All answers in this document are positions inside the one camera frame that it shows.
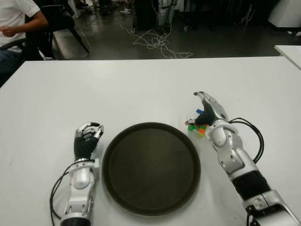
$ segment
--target black tray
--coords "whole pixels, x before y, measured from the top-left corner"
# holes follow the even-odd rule
[[[191,141],[162,123],[122,131],[103,158],[107,191],[120,206],[139,215],[165,215],[182,207],[196,191],[200,173]]]

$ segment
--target white table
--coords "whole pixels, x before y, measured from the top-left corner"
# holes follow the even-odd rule
[[[275,49],[301,70],[301,46],[275,46]]]
[[[0,89],[0,218],[2,225],[50,226],[53,183],[73,161],[73,136],[97,121],[105,134],[95,156],[112,139],[140,122],[184,122],[201,108],[194,91],[207,91],[230,119],[244,117],[261,130],[265,152],[258,166],[301,218],[300,71],[284,57],[189,60],[26,62]],[[258,140],[238,125],[251,156]],[[204,138],[189,137],[201,160],[195,196],[179,211],[144,218],[122,210],[100,181],[94,226],[244,226],[246,213],[232,183]],[[61,214],[68,180],[55,198]]]

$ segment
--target green block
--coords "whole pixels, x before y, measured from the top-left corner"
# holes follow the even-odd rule
[[[193,126],[188,126],[189,131],[193,131]]]

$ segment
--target robotic arm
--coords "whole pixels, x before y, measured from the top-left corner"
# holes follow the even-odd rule
[[[207,138],[217,152],[220,165],[243,201],[248,215],[253,216],[252,226],[301,226],[276,190],[271,190],[266,179],[243,149],[237,129],[228,123],[224,108],[205,92],[196,92],[204,112],[186,125],[207,124]]]
[[[88,127],[98,128],[95,131]],[[61,226],[91,225],[92,191],[95,180],[98,178],[99,160],[90,161],[90,158],[102,134],[103,126],[95,122],[86,123],[76,130],[74,140],[75,163],[69,169],[71,193],[61,218]]]

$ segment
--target chair leg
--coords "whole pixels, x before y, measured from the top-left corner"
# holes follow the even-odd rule
[[[73,36],[76,38],[76,40],[80,43],[80,45],[85,49],[87,53],[89,53],[89,50],[86,48],[86,46],[81,41],[80,35],[76,32],[74,28],[69,28],[69,31],[73,34]]]

